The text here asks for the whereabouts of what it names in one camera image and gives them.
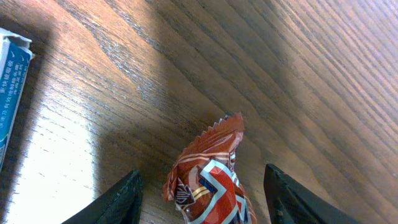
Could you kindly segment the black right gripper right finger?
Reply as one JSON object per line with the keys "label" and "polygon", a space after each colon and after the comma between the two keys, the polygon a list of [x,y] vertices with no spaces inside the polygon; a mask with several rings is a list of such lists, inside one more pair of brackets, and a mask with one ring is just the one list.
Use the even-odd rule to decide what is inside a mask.
{"label": "black right gripper right finger", "polygon": [[264,193],[272,224],[357,223],[291,178],[274,164],[267,164]]}

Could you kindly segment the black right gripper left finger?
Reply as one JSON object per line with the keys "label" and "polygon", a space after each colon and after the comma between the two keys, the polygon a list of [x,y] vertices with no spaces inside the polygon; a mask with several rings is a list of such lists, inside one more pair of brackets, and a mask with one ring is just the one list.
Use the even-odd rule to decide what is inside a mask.
{"label": "black right gripper left finger", "polygon": [[140,220],[143,184],[138,170],[132,170],[87,207],[64,224],[137,224]]}

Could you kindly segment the red chocolate bar wrapper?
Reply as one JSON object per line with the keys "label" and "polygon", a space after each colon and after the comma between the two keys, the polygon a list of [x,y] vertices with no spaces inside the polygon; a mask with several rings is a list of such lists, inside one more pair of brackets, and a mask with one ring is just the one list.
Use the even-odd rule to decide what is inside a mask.
{"label": "red chocolate bar wrapper", "polygon": [[178,156],[162,189],[185,223],[257,223],[235,171],[243,140],[241,114],[225,116],[198,135]]}

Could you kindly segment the white blue medicine box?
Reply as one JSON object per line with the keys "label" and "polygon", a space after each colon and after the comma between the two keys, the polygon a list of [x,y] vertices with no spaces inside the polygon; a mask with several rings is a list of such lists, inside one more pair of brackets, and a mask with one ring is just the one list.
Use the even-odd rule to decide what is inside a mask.
{"label": "white blue medicine box", "polygon": [[9,140],[34,53],[32,41],[1,29],[1,163],[4,163]]}

